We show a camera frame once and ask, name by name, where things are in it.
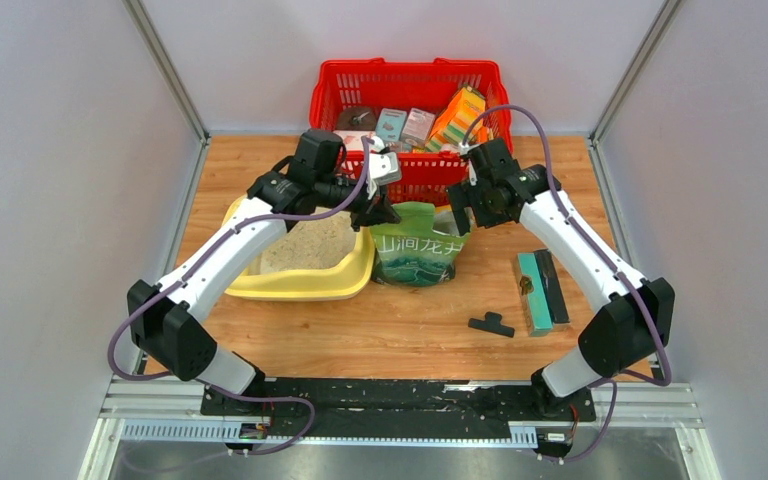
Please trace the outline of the green litter bag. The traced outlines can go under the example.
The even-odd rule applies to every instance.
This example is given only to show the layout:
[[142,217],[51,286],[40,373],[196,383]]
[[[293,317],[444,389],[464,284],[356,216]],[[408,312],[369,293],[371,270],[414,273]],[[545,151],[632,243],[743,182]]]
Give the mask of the green litter bag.
[[394,209],[401,217],[398,223],[369,229],[376,250],[372,280],[404,287],[431,287],[452,280],[456,258],[469,235],[459,231],[451,208],[403,202]]

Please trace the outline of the black bag clip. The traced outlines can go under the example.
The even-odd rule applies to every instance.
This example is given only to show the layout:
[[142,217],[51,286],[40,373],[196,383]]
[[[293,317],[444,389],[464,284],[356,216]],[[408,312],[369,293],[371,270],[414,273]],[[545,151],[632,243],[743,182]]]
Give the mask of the black bag clip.
[[468,327],[506,338],[513,338],[515,336],[515,328],[505,325],[503,323],[503,316],[497,312],[488,311],[481,319],[470,318],[468,320]]

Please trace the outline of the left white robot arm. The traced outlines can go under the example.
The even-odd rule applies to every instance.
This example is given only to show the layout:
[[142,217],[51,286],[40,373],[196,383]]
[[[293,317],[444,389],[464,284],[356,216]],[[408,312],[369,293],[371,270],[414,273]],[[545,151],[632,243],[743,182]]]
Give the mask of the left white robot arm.
[[386,191],[401,179],[395,152],[377,137],[361,140],[358,173],[341,172],[348,149],[334,132],[309,129],[293,154],[260,175],[231,218],[195,254],[154,282],[127,292],[129,316],[115,333],[182,381],[196,380],[227,395],[239,413],[264,405],[260,370],[221,347],[203,326],[223,293],[268,247],[297,224],[347,212],[354,230],[397,223]]

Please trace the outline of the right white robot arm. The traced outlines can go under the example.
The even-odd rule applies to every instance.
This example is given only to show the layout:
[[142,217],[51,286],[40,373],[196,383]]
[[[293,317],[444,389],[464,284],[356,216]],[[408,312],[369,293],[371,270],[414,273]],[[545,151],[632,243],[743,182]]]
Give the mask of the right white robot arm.
[[556,418],[570,395],[663,353],[675,303],[666,279],[649,279],[626,263],[575,210],[549,168],[521,167],[505,141],[464,147],[461,157],[468,177],[447,189],[459,231],[522,225],[549,248],[594,312],[576,346],[533,375],[536,414]]

